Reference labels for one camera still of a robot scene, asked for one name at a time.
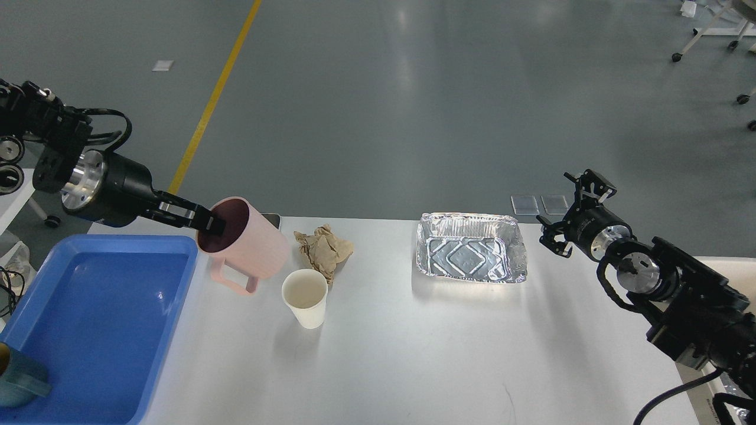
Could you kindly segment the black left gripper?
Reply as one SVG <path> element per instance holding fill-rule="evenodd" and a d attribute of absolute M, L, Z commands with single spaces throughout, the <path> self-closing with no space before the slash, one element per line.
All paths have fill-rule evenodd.
<path fill-rule="evenodd" d="M 79 157 L 61 191 L 65 213 L 121 228 L 142 216 L 175 228 L 222 235 L 227 221 L 200 204 L 154 191 L 148 168 L 114 152 L 91 149 Z"/>

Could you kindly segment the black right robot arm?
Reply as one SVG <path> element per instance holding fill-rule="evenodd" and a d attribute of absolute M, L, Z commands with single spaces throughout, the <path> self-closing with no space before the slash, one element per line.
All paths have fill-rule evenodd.
<path fill-rule="evenodd" d="M 661 237 L 643 244 L 630 225 L 604 201 L 616 186 L 591 169 L 565 173 L 575 187 L 574 201 L 556 223 L 538 215 L 540 243 L 569 258 L 574 248 L 597 264 L 597 280 L 608 298 L 650 324 L 646 339 L 679 365 L 713 371 L 667 390 L 640 409 L 640 424 L 651 410 L 673 396 L 727 375 L 742 395 L 715 393 L 711 399 L 722 424 L 733 424 L 729 407 L 745 411 L 754 423 L 755 327 L 747 296 L 707 264 Z"/>

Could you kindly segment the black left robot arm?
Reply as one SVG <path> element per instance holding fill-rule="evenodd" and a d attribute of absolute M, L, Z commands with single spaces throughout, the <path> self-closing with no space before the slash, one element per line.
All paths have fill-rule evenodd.
<path fill-rule="evenodd" d="M 43 146 L 35 190 L 58 193 L 68 215 L 122 228 L 139 216 L 175 228 L 221 234 L 226 221 L 200 204 L 157 191 L 149 169 L 118 153 L 133 126 L 106 108 L 66 105 L 31 81 L 2 81 L 2 137 Z"/>

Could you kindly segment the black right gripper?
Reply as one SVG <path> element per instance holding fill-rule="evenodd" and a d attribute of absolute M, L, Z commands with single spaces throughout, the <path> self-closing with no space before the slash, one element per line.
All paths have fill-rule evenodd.
<path fill-rule="evenodd" d="M 613 183 L 593 169 L 579 175 L 564 172 L 563 176 L 575 186 L 574 202 L 563 220 L 552 223 L 543 215 L 536 219 L 541 225 L 539 243 L 551 253 L 570 258 L 577 247 L 589 259 L 599 263 L 608 248 L 619 240 L 634 238 L 631 226 L 603 207 L 603 202 L 618 193 Z"/>

